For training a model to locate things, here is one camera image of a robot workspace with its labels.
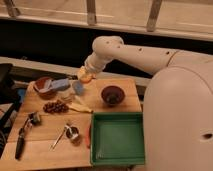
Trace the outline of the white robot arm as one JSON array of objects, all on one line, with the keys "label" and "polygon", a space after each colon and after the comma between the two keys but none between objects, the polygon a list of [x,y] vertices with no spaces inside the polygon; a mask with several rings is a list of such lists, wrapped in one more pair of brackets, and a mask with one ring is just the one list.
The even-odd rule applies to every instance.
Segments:
[{"label": "white robot arm", "polygon": [[92,50],[92,54],[86,58],[84,65],[77,72],[78,79],[83,83],[90,82],[113,60],[154,75],[167,67],[177,53],[176,49],[125,45],[119,36],[97,37],[92,43]]}]

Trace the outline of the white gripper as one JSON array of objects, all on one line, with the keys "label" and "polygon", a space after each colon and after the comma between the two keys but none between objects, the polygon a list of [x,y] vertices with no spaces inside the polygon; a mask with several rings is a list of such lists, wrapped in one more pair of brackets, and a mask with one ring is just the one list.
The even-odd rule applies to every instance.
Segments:
[{"label": "white gripper", "polygon": [[106,65],[109,63],[109,60],[103,56],[98,56],[96,53],[92,53],[87,57],[84,62],[84,66],[81,66],[77,72],[77,77],[79,80],[82,80],[86,77],[86,71],[89,73],[100,73],[102,72]]}]

